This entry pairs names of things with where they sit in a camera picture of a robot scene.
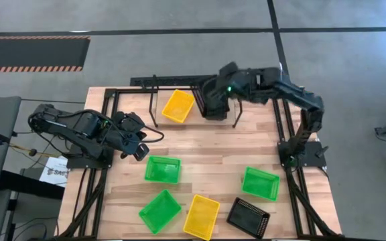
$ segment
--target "green basket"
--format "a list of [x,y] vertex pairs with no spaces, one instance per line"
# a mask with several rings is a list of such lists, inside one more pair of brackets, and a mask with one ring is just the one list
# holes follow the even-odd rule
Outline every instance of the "green basket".
[[247,167],[242,183],[242,191],[276,201],[278,198],[279,176]]
[[139,212],[139,217],[153,234],[158,234],[180,211],[181,206],[165,189]]
[[181,159],[173,157],[150,156],[145,180],[177,184],[180,178]]

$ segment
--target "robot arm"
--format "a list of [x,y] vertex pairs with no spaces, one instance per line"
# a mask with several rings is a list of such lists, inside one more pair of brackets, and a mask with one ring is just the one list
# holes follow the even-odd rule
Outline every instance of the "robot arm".
[[140,131],[144,122],[133,112],[118,112],[109,119],[94,110],[69,113],[55,109],[52,104],[41,104],[29,116],[28,123],[34,132],[62,137],[80,147],[83,155],[97,161],[107,158],[106,148],[121,151],[122,158],[133,155],[138,161],[149,152],[142,143],[147,136]]
[[284,81],[284,77],[278,68],[240,70],[231,62],[220,69],[216,78],[207,80],[215,82],[214,88],[203,88],[202,92],[205,103],[211,108],[222,106],[227,98],[261,104],[266,104],[270,98],[283,98],[302,108],[300,127],[288,141],[289,147],[286,150],[288,156],[297,156],[304,150],[310,135],[321,129],[324,105],[321,97]]

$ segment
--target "black floor line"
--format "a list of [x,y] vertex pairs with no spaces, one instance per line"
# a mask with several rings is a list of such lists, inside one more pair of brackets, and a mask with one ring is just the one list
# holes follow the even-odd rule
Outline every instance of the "black floor line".
[[275,37],[275,45],[278,53],[279,63],[281,63],[284,73],[288,75],[287,60],[285,58],[284,48],[282,46],[281,34],[278,31],[279,27],[276,18],[275,7],[273,6],[273,0],[267,0],[267,5],[269,6],[269,14],[271,17],[272,29],[274,31],[273,35]]
[[346,33],[346,32],[386,32],[386,27],[283,27],[280,33]]
[[197,28],[197,29],[132,29],[102,31],[27,31],[0,32],[3,36],[100,36],[100,35],[163,35],[193,33],[346,33],[346,32],[386,32],[386,27],[308,27],[308,28]]
[[134,29],[103,31],[36,31],[36,32],[0,32],[1,36],[78,36],[78,35],[157,35],[191,33],[272,33],[271,28],[193,28],[193,29]]

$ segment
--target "black mat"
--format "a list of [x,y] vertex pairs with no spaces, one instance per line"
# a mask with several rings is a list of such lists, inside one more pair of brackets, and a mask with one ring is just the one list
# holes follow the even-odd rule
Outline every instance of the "black mat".
[[0,72],[77,72],[86,59],[87,36],[0,37]]

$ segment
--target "black basket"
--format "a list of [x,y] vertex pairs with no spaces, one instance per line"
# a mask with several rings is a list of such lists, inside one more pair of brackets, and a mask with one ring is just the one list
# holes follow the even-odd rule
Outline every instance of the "black basket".
[[262,239],[270,216],[267,212],[237,197],[227,222],[254,238]]
[[222,121],[227,118],[227,112],[230,110],[227,98],[221,101],[217,108],[209,108],[202,93],[203,82],[191,85],[194,99],[198,104],[200,114],[207,120]]

